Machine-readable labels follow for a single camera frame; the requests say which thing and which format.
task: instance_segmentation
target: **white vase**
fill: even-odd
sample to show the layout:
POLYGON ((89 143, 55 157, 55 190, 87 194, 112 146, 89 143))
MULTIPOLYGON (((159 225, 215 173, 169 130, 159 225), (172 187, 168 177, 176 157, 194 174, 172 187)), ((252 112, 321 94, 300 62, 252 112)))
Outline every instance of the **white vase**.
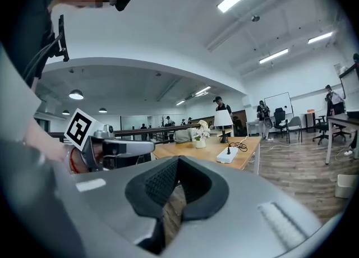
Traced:
POLYGON ((205 140, 196 140, 196 148, 205 148, 206 141, 205 140))

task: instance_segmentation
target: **wooden floor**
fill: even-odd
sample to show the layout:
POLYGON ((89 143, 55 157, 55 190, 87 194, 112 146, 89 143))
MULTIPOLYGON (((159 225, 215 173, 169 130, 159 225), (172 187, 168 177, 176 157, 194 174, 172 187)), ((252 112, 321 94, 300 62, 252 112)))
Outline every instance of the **wooden floor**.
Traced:
MULTIPOLYGON (((359 161, 348 160, 343 155, 345 150, 339 153, 352 138, 347 137, 347 142, 340 137, 333 140, 330 163, 325 165, 328 141, 323 140, 318 145, 318 140, 312 142, 318 133, 303 132, 303 143, 297 144, 297 135, 291 132, 292 145, 289 147, 286 138, 280 136, 275 137, 274 142, 261 143, 259 175, 306 205, 325 223, 341 212, 347 203, 346 199, 334 197, 337 175, 359 174, 359 161)), ((250 163, 244 170, 252 172, 253 166, 250 163)), ((178 232, 185 206, 183 189, 178 186, 163 211, 166 243, 170 243, 178 232)))

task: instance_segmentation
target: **handrail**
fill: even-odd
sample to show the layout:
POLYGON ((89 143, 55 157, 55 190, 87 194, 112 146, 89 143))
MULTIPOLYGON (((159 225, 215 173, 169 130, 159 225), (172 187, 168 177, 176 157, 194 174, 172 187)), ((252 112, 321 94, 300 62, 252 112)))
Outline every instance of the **handrail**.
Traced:
MULTIPOLYGON (((184 125, 184 126, 168 126, 168 127, 157 127, 157 128, 147 128, 147 129, 139 129, 139 130, 116 130, 114 131, 115 137, 118 136, 129 136, 129 135, 141 135, 144 133, 156 133, 156 132, 169 132, 176 130, 186 130, 188 128, 200 127, 199 123, 193 125, 184 125)), ((49 132, 51 137, 62 138, 64 137, 63 132, 49 132)))

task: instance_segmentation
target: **black cable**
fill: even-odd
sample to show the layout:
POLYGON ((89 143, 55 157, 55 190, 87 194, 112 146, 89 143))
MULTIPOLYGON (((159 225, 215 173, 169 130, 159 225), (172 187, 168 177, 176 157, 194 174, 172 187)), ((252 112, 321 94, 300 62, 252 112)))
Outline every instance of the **black cable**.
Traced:
POLYGON ((22 76, 25 77, 26 73, 28 72, 29 67, 31 66, 31 64, 33 63, 33 61, 42 54, 42 52, 48 47, 50 46, 50 44, 44 46, 40 51, 38 51, 38 53, 31 59, 31 61, 27 64, 27 66, 25 67, 22 76))
POLYGON ((57 36, 57 38, 56 38, 50 45, 47 45, 47 46, 46 46, 46 47, 47 47, 46 50, 44 50, 44 48, 46 48, 46 47, 42 48, 43 51, 42 51, 42 52, 41 52, 41 51, 38 52, 38 53, 35 55, 34 58, 36 58, 39 54, 41 54, 40 57, 39 57, 38 60, 31 66, 31 62, 34 60, 34 58, 32 58, 32 60, 30 61, 30 63, 27 64, 27 66, 26 66, 26 68, 25 68, 25 71, 24 71, 24 75, 25 75, 24 80, 25 80, 25 81, 27 81, 27 79, 29 78, 29 76, 30 76, 32 70, 33 70, 35 67, 37 67, 38 63, 45 57, 45 55, 49 52, 49 50, 50 50, 56 43, 58 43, 59 40, 61 40, 62 37, 63 37, 63 33, 60 33, 60 34, 57 36))
POLYGON ((240 142, 231 142, 228 144, 228 147, 230 148, 239 148, 240 151, 243 151, 244 153, 248 151, 248 148, 245 144, 242 144, 240 142))

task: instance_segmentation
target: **table lamp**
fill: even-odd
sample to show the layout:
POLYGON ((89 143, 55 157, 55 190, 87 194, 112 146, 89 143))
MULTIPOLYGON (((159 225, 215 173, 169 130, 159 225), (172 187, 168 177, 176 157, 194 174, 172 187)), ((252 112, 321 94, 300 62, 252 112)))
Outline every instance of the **table lamp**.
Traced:
POLYGON ((225 110, 218 110, 215 112, 214 115, 214 126, 222 126, 222 138, 220 140, 221 144, 227 144, 228 138, 224 132, 224 126, 231 126, 233 125, 232 118, 229 115, 229 112, 225 110))

